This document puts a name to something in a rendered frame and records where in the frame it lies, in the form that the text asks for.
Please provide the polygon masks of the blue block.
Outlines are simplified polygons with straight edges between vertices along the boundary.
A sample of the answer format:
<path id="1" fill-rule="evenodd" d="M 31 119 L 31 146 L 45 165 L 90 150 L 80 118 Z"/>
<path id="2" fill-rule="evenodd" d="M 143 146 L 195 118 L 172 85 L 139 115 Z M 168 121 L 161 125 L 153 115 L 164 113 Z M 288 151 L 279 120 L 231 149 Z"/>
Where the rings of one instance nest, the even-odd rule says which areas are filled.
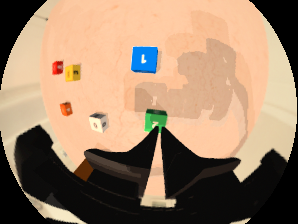
<path id="1" fill-rule="evenodd" d="M 157 73 L 158 47 L 133 47 L 130 68 L 133 72 Z"/>

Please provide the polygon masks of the green digit block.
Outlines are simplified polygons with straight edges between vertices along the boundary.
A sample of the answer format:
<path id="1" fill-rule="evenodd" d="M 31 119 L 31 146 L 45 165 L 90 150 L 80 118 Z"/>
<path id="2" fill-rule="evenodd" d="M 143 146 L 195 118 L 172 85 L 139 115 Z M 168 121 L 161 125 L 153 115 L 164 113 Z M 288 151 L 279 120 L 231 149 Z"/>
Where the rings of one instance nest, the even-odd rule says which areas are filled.
<path id="1" fill-rule="evenodd" d="M 144 132 L 152 131 L 154 125 L 158 125 L 158 129 L 166 127 L 166 121 L 168 121 L 168 113 L 165 111 L 154 111 L 154 109 L 146 109 L 145 121 L 144 121 Z"/>

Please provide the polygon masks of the small white block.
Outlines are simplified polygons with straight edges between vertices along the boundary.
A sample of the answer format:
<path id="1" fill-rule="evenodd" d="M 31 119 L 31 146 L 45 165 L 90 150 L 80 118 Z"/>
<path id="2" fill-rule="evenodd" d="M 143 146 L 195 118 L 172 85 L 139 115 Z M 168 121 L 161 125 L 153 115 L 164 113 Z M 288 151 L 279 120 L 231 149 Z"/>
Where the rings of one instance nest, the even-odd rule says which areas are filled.
<path id="1" fill-rule="evenodd" d="M 92 115 L 89 116 L 89 123 L 94 132 L 104 133 L 104 131 L 106 132 L 106 129 L 108 129 L 108 120 L 106 120 L 104 113 L 92 113 Z"/>

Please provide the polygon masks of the red block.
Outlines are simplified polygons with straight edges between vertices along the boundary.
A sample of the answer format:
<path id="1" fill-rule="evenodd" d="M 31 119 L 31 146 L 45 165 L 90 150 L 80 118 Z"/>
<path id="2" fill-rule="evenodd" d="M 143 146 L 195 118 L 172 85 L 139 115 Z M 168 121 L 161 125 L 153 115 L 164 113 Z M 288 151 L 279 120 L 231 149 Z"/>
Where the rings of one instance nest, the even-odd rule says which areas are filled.
<path id="1" fill-rule="evenodd" d="M 55 75 L 57 75 L 57 73 L 59 73 L 59 75 L 60 75 L 60 73 L 64 73 L 63 72 L 63 61 L 55 61 L 55 64 L 52 64 L 52 72 L 53 72 L 53 76 L 55 76 Z"/>

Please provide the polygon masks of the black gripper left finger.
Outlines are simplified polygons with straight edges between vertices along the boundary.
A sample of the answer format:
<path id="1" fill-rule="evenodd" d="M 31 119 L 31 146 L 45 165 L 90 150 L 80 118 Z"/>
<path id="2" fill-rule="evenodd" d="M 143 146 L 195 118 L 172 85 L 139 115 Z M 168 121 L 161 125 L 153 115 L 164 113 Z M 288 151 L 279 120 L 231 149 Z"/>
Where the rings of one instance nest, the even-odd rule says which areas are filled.
<path id="1" fill-rule="evenodd" d="M 144 137 L 144 140 L 133 149 L 122 152 L 101 151 L 98 148 L 86 149 L 84 156 L 90 167 L 97 171 L 105 172 L 106 175 L 134 181 L 138 184 L 138 197 L 144 198 L 146 183 L 156 153 L 158 140 L 158 125 L 154 125 L 152 131 Z"/>

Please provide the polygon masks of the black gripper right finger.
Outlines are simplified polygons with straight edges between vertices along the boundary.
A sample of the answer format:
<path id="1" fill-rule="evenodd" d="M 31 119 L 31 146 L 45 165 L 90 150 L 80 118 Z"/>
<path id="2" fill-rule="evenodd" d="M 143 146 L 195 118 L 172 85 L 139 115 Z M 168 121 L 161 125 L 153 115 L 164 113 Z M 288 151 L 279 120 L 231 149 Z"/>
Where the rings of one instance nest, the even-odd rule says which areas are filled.
<path id="1" fill-rule="evenodd" d="M 184 143 L 176 139 L 176 136 L 166 127 L 161 127 L 161 155 L 166 200 L 173 200 L 176 198 L 174 196 L 185 192 L 186 188 L 190 188 L 204 177 L 206 179 L 209 176 L 234 171 L 241 163 L 238 157 L 210 159 L 210 157 L 197 156 L 186 148 Z"/>

